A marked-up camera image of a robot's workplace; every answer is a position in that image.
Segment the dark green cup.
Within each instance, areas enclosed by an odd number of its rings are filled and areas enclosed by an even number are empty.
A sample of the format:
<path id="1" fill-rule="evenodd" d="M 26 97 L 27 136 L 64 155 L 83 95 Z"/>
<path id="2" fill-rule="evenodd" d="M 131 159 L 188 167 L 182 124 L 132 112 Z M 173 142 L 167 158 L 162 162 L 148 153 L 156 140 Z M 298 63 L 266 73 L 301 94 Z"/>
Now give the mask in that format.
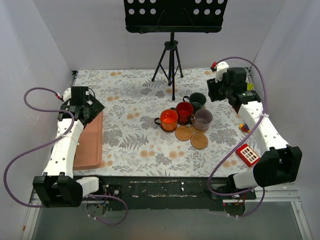
<path id="1" fill-rule="evenodd" d="M 182 100 L 189 102 L 193 106 L 194 112 L 203 109 L 207 102 L 206 96 L 200 92 L 194 92 L 190 96 L 185 95 Z"/>

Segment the lilac purple cup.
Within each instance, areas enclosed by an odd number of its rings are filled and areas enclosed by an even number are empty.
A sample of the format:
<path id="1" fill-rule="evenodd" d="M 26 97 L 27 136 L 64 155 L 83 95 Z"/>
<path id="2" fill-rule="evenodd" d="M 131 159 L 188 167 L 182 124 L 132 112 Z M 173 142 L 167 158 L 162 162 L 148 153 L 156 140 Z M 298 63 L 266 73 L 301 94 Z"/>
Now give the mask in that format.
<path id="1" fill-rule="evenodd" d="M 199 109 L 194 115 L 190 116 L 189 123 L 200 132 L 206 131 L 213 120 L 212 113 L 207 109 Z"/>

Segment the red cup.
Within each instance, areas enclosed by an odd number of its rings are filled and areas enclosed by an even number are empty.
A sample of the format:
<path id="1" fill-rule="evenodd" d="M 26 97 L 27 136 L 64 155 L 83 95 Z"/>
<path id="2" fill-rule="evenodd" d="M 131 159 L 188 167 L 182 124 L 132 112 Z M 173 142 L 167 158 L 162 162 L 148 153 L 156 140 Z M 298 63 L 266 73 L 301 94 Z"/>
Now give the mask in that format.
<path id="1" fill-rule="evenodd" d="M 187 125 L 189 123 L 189 118 L 193 114 L 194 108 L 189 102 L 180 102 L 176 107 L 171 107 L 171 110 L 174 110 L 178 115 L 177 123 L 179 125 Z"/>

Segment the woven rattan coaster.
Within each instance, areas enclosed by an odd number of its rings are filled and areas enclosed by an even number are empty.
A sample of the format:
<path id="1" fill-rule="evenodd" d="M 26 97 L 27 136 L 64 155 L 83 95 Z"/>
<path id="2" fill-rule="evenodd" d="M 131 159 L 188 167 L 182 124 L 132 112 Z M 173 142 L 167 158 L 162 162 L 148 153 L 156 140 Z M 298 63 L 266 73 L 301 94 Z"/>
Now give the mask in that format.
<path id="1" fill-rule="evenodd" d="M 198 134 L 203 134 L 207 131 L 207 129 L 206 130 L 197 130 L 192 124 L 190 124 L 189 126 L 193 132 L 198 133 Z"/>

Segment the light wooden coaster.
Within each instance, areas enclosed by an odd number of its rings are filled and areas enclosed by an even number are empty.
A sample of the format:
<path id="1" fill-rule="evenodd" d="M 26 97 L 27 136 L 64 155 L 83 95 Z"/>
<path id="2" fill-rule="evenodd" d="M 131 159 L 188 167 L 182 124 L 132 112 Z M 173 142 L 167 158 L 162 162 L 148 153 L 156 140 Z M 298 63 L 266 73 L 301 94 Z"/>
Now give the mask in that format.
<path id="1" fill-rule="evenodd" d="M 192 137 L 192 135 L 193 131 L 186 125 L 181 125 L 175 130 L 175 136 L 180 141 L 187 141 Z"/>
<path id="2" fill-rule="evenodd" d="M 202 133 L 193 134 L 190 143 L 194 148 L 201 150 L 208 146 L 208 138 Z"/>

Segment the orange cup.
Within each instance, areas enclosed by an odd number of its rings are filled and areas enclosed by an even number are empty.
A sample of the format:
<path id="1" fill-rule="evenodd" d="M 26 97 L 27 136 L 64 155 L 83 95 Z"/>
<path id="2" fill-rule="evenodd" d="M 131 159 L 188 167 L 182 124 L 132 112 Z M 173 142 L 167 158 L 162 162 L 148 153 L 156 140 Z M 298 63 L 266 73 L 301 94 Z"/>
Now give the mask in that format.
<path id="1" fill-rule="evenodd" d="M 178 114 L 173 109 L 165 109 L 160 117 L 154 119 L 154 123 L 159 125 L 165 132 L 174 132 L 178 126 Z"/>

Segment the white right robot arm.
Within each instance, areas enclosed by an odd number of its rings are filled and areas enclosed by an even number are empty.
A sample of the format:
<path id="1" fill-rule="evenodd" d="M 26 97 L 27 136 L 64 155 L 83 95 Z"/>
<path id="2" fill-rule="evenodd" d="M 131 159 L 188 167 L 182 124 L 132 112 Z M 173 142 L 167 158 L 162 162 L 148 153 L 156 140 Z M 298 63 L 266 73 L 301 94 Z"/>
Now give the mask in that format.
<path id="1" fill-rule="evenodd" d="M 215 78 L 207 81 L 210 100 L 228 100 L 248 125 L 261 157 L 251 169 L 229 175 L 226 185 L 219 187 L 219 191 L 210 186 L 208 190 L 218 196 L 237 199 L 256 187 L 294 182 L 302 151 L 298 146 L 290 146 L 281 137 L 266 114 L 266 103 L 254 90 L 248 90 L 246 70 L 243 67 L 229 67 L 225 62 L 217 64 L 215 69 Z"/>

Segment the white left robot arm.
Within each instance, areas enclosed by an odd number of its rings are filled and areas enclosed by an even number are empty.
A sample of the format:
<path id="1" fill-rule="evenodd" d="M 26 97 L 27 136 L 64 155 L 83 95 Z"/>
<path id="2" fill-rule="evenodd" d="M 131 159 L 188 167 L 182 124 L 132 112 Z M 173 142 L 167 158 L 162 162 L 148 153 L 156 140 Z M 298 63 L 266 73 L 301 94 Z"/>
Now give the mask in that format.
<path id="1" fill-rule="evenodd" d="M 106 187 L 96 176 L 74 179 L 74 170 L 97 168 L 102 163 L 104 106 L 87 86 L 72 86 L 61 96 L 57 116 L 57 138 L 41 176 L 33 188 L 44 207 L 78 207 L 91 195 L 106 196 Z"/>

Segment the toy car with yellow block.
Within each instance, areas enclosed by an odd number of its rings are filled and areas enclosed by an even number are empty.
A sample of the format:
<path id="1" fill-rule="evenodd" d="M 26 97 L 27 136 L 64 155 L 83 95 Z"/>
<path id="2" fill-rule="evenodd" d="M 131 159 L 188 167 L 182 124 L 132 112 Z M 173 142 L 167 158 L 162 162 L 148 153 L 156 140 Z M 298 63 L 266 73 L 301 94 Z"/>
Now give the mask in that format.
<path id="1" fill-rule="evenodd" d="M 254 85 L 252 83 L 247 83 L 247 90 L 252 91 L 254 89 Z"/>

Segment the blue green purple block toy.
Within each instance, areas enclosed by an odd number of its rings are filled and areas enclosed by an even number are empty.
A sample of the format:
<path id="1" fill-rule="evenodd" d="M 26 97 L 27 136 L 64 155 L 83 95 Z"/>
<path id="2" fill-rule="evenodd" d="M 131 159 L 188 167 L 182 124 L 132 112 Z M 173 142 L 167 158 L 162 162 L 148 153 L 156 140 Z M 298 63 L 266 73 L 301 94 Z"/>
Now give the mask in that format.
<path id="1" fill-rule="evenodd" d="M 245 123 L 240 124 L 239 125 L 239 129 L 244 133 L 250 133 L 251 132 L 250 128 Z"/>

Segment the pink plastic tray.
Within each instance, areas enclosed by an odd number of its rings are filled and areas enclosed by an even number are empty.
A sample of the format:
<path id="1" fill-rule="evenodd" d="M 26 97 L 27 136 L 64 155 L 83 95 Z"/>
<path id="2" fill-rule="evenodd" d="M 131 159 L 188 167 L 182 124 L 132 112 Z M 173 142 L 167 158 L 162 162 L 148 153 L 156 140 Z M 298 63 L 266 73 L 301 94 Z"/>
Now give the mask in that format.
<path id="1" fill-rule="evenodd" d="M 101 166 L 103 157 L 103 122 L 104 113 L 101 112 L 89 123 L 79 137 L 73 161 L 73 170 L 97 169 Z"/>

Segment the floral patterned table mat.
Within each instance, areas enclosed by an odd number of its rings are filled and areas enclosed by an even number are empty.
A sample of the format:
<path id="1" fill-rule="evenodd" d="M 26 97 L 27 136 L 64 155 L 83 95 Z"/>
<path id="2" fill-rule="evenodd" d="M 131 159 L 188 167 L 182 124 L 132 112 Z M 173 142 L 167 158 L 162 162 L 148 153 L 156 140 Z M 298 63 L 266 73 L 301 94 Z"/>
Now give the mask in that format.
<path id="1" fill-rule="evenodd" d="M 175 107 L 184 96 L 207 94 L 207 69 L 185 69 L 168 86 L 162 73 L 153 70 L 80 70 L 77 86 L 91 88 L 104 105 L 102 162 L 96 169 L 75 170 L 75 175 L 226 177 L 247 170 L 234 153 L 245 133 L 239 128 L 243 119 L 224 101 L 205 107 L 213 121 L 205 132 L 208 145 L 196 149 L 189 140 L 181 141 L 173 132 L 155 124 L 163 110 Z"/>

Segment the red toy window block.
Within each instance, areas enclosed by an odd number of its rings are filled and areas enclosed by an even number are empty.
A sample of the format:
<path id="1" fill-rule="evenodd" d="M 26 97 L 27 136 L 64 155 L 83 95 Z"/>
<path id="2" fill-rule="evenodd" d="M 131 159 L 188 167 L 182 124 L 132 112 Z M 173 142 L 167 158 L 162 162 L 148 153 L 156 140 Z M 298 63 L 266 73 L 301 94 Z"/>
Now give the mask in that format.
<path id="1" fill-rule="evenodd" d="M 235 153 L 249 168 L 260 160 L 260 156 L 247 144 L 239 147 Z"/>

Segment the black music stand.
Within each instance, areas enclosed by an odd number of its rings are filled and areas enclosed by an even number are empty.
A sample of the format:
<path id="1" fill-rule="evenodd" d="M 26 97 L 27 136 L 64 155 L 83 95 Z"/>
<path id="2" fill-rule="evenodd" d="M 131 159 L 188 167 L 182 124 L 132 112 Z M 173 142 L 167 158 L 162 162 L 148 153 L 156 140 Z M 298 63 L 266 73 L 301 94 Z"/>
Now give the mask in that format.
<path id="1" fill-rule="evenodd" d="M 222 30 L 226 0 L 125 0 L 125 28 L 130 33 L 169 33 L 162 54 L 169 53 L 167 84 L 175 87 L 182 71 L 176 33 L 218 33 Z"/>

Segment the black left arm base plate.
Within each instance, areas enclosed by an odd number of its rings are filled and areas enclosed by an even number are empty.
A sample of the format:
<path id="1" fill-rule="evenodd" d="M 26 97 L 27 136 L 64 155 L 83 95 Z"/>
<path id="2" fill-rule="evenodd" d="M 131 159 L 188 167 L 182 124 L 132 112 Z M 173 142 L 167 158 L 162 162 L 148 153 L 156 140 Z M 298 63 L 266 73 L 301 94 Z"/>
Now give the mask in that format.
<path id="1" fill-rule="evenodd" d="M 99 186 L 99 190 L 97 192 L 98 195 L 103 195 L 103 196 L 112 196 L 112 197 L 117 197 L 121 198 L 122 196 L 122 186 L 120 184 L 101 184 Z"/>

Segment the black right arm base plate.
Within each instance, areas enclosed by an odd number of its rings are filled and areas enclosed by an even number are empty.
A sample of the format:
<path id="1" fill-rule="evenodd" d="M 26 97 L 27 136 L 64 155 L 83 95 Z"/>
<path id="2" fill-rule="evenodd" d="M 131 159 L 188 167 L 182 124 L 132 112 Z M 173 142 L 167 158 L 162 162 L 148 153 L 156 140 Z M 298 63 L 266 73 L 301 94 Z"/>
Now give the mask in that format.
<path id="1" fill-rule="evenodd" d="M 211 194 L 213 200 L 255 200 L 257 198 L 254 190 L 230 189 L 225 184 L 211 184 L 210 188 L 215 192 Z"/>

